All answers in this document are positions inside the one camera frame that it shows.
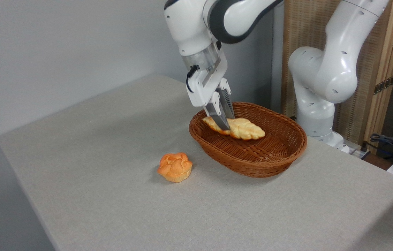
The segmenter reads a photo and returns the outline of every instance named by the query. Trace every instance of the brown wicker basket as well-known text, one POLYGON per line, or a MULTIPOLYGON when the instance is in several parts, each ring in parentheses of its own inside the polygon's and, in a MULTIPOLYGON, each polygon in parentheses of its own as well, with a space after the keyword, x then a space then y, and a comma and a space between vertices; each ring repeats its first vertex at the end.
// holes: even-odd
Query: brown wicker basket
POLYGON ((234 102, 235 117, 249 119, 266 135, 244 141, 220 135, 203 122, 204 110, 190 121, 190 135, 214 160, 236 173, 265 178, 282 173, 307 146, 307 136, 292 119, 251 103, 234 102))

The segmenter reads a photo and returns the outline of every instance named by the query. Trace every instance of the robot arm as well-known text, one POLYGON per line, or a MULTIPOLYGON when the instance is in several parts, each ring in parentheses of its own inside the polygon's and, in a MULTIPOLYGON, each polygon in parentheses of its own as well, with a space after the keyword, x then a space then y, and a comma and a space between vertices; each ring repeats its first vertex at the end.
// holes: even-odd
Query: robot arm
POLYGON ((332 132, 334 104, 357 87, 356 64, 362 44, 389 0, 343 0, 326 27, 324 51, 296 49, 289 68, 298 104, 297 122, 308 136, 341 149, 343 138, 332 132))
POLYGON ((195 107, 204 107, 218 126, 229 130, 234 119, 223 43, 238 43, 282 0, 168 0, 164 15, 179 47, 187 74, 187 94, 195 107))
MULTIPOLYGON (((189 73, 187 93, 219 127, 234 118, 223 43, 238 43, 282 0, 168 0, 164 13, 189 73)), ((289 59, 298 103, 297 122, 308 136, 342 147, 332 133, 334 104, 357 87, 356 63, 362 44, 389 0, 342 0, 326 27, 325 50, 302 47, 289 59)))

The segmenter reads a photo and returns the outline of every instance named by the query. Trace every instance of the bread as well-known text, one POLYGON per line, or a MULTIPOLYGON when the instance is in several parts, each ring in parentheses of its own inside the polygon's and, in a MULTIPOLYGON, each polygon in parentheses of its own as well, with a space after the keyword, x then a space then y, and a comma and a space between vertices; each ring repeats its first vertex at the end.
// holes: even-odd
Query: bread
POLYGON ((189 177, 192 165, 185 153, 169 153, 161 158, 158 173, 166 180, 177 183, 189 177))
POLYGON ((263 131, 259 126, 253 124, 248 119, 227 119, 230 130, 226 131, 221 130, 212 117, 205 117, 203 121, 212 130, 219 132, 222 135, 230 135, 232 138, 251 140, 263 138, 265 136, 265 131, 263 131))

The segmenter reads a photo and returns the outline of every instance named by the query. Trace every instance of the bread roll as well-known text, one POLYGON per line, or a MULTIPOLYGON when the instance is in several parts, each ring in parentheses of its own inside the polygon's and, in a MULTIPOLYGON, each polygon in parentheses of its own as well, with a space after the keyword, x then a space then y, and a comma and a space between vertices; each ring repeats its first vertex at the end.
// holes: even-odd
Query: bread roll
POLYGON ((166 180, 177 183, 189 177, 192 165, 185 153, 169 153, 161 158, 158 173, 166 180))
POLYGON ((265 131, 263 131, 259 126, 253 124, 248 119, 227 119, 230 130, 225 131, 221 130, 221 128, 215 123, 212 117, 205 117, 203 121, 212 130, 222 135, 230 135, 232 138, 251 140, 263 138, 265 136, 265 131))

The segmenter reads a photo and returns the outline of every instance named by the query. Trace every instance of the table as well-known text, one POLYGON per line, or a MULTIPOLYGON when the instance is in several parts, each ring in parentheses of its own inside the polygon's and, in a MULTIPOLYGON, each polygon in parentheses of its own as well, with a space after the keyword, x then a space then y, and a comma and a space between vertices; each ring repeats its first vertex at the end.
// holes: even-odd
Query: table
POLYGON ((185 85, 152 75, 0 136, 56 250, 393 250, 393 175, 315 140, 249 178, 190 137, 185 85), (183 151, 190 177, 156 173, 183 151))

